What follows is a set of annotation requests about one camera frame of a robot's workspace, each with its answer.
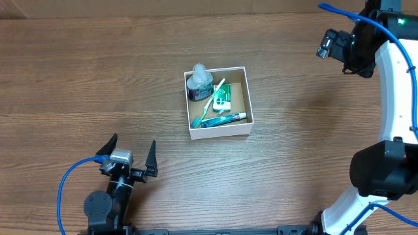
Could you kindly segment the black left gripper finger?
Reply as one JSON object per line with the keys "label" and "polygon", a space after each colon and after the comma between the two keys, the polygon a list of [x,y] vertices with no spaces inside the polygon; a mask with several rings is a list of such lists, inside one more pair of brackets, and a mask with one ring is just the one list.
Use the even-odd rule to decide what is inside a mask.
{"label": "black left gripper finger", "polygon": [[112,138],[95,154],[96,156],[111,155],[118,141],[118,135],[113,134]]}
{"label": "black left gripper finger", "polygon": [[157,167],[157,159],[156,159],[156,141],[152,142],[150,147],[146,162],[146,175],[151,177],[157,177],[158,175],[158,167]]}

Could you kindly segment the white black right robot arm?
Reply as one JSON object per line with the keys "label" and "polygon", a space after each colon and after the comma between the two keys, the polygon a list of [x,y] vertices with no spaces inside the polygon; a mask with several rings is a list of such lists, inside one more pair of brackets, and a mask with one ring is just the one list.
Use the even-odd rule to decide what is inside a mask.
{"label": "white black right robot arm", "polygon": [[367,0],[360,13],[346,13],[353,30],[327,30],[317,50],[340,61],[344,74],[379,74],[381,127],[378,141],[354,154],[349,187],[307,234],[366,234],[362,223],[374,211],[417,191],[417,17],[401,5]]}

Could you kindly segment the green white toothbrush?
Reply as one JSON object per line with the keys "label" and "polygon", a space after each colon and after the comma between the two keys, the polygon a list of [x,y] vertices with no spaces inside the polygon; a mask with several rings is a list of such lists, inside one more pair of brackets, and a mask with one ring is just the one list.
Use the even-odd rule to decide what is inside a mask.
{"label": "green white toothbrush", "polygon": [[202,116],[196,118],[192,122],[192,124],[191,124],[191,127],[192,128],[196,129],[197,127],[199,127],[199,125],[201,124],[202,120],[205,118],[205,116],[206,116],[206,114],[208,112],[209,106],[211,105],[212,101],[214,100],[214,97],[219,93],[219,90],[220,90],[221,86],[225,83],[225,81],[226,81],[226,79],[223,78],[220,81],[220,83],[216,86],[216,88],[215,88],[212,96],[210,97],[210,99],[208,100],[208,102],[206,103],[206,105],[204,106],[204,109],[203,109],[203,112],[202,112]]}

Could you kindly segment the clear sanitizer bottle dark label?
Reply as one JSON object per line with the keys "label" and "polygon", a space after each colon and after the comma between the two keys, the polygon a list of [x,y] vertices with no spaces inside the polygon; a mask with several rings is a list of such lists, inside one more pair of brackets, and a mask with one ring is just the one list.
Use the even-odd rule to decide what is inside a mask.
{"label": "clear sanitizer bottle dark label", "polygon": [[187,80],[187,96],[191,101],[201,101],[213,93],[214,78],[206,67],[198,63],[193,67],[193,74]]}

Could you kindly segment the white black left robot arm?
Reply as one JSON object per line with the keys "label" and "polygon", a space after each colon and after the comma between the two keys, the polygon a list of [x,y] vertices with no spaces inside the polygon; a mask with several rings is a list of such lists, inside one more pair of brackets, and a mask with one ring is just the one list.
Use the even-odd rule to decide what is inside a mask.
{"label": "white black left robot arm", "polygon": [[157,177],[156,142],[152,142],[145,169],[133,166],[130,150],[117,148],[118,135],[95,154],[102,175],[110,178],[104,191],[90,193],[84,201],[84,213],[88,218],[88,234],[138,234],[133,225],[125,222],[131,195],[136,182],[146,183],[149,177]]}

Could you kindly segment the red green toothpaste tube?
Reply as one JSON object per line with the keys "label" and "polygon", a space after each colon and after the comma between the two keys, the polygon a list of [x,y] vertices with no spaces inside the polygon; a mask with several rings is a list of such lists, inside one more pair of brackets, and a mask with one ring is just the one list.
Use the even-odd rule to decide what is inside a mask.
{"label": "red green toothpaste tube", "polygon": [[236,113],[236,114],[230,114],[227,116],[219,116],[219,117],[213,117],[210,119],[205,119],[201,122],[202,128],[210,128],[210,127],[217,127],[220,125],[232,123],[235,121],[240,121],[247,118],[247,114],[245,112]]}

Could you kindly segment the green soap bar packet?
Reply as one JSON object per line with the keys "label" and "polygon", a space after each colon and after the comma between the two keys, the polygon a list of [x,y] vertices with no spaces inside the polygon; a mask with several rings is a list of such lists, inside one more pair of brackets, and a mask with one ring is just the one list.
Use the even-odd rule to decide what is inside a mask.
{"label": "green soap bar packet", "polygon": [[220,87],[212,103],[213,111],[219,114],[231,111],[231,89],[232,86],[230,84],[223,84]]}

